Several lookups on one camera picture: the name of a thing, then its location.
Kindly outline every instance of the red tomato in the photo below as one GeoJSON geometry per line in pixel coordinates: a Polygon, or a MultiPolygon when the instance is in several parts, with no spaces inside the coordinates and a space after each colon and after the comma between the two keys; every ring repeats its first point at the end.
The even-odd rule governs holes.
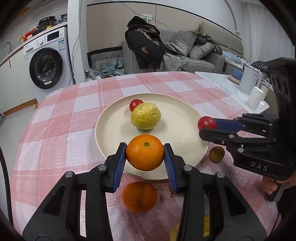
{"type": "Polygon", "coordinates": [[[142,104],[143,101],[139,100],[139,99],[134,99],[131,101],[130,103],[130,111],[133,112],[134,108],[136,108],[139,104],[142,104]]]}
{"type": "Polygon", "coordinates": [[[217,123],[212,117],[203,116],[198,120],[197,128],[198,130],[202,128],[217,129],[217,123]]]}

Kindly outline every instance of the metal bolt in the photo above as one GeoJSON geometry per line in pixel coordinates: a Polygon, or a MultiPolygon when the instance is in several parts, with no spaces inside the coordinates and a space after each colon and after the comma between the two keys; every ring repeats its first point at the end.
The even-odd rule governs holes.
{"type": "Polygon", "coordinates": [[[217,177],[223,178],[223,177],[225,177],[225,173],[224,172],[217,172],[217,177]]]}
{"type": "Polygon", "coordinates": [[[190,166],[190,165],[185,165],[183,168],[184,168],[185,171],[191,171],[192,170],[192,166],[190,166]]]}
{"type": "Polygon", "coordinates": [[[98,169],[100,170],[100,171],[104,171],[104,170],[106,170],[106,165],[104,165],[104,164],[101,164],[101,165],[99,165],[98,166],[98,169]]]}
{"type": "Polygon", "coordinates": [[[73,176],[73,172],[68,171],[65,173],[65,177],[71,177],[71,176],[73,176]]]}

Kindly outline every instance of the checkered tablecloth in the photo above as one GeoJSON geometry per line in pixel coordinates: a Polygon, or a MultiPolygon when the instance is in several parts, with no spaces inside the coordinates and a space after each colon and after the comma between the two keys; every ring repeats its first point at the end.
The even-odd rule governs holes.
{"type": "MultiPolygon", "coordinates": [[[[66,171],[90,171],[103,163],[94,136],[100,113],[112,102],[136,93],[162,93],[192,105],[202,116],[232,119],[246,112],[202,77],[187,72],[130,74],[73,85],[51,93],[35,111],[19,146],[12,172],[12,210],[15,228],[22,233],[33,213],[66,171]]],[[[208,151],[214,145],[210,143],[208,151]]],[[[275,203],[263,197],[261,176],[237,168],[226,152],[219,164],[208,152],[197,168],[204,173],[224,171],[269,234],[277,215],[275,203]]],[[[170,197],[167,184],[153,184],[156,206],[142,214],[128,211],[122,189],[136,179],[123,175],[115,194],[106,194],[114,240],[163,241],[180,221],[182,197],[170,197]]],[[[85,235],[85,193],[81,205],[81,234],[85,235]]]]}

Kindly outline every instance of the white kettle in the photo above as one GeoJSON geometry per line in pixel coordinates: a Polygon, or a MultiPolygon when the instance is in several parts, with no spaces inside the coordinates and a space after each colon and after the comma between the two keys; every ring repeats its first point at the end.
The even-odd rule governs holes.
{"type": "Polygon", "coordinates": [[[262,73],[260,72],[260,70],[246,64],[244,66],[242,79],[239,83],[239,89],[249,95],[255,85],[259,87],[261,79],[262,73]]]}

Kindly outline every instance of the human hand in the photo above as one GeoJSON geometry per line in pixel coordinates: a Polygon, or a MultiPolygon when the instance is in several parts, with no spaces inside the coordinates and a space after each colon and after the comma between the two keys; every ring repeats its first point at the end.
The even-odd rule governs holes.
{"type": "Polygon", "coordinates": [[[262,177],[263,190],[267,194],[272,194],[278,187],[278,183],[287,183],[286,189],[296,186],[296,172],[286,181],[279,181],[269,177],[262,177]]]}

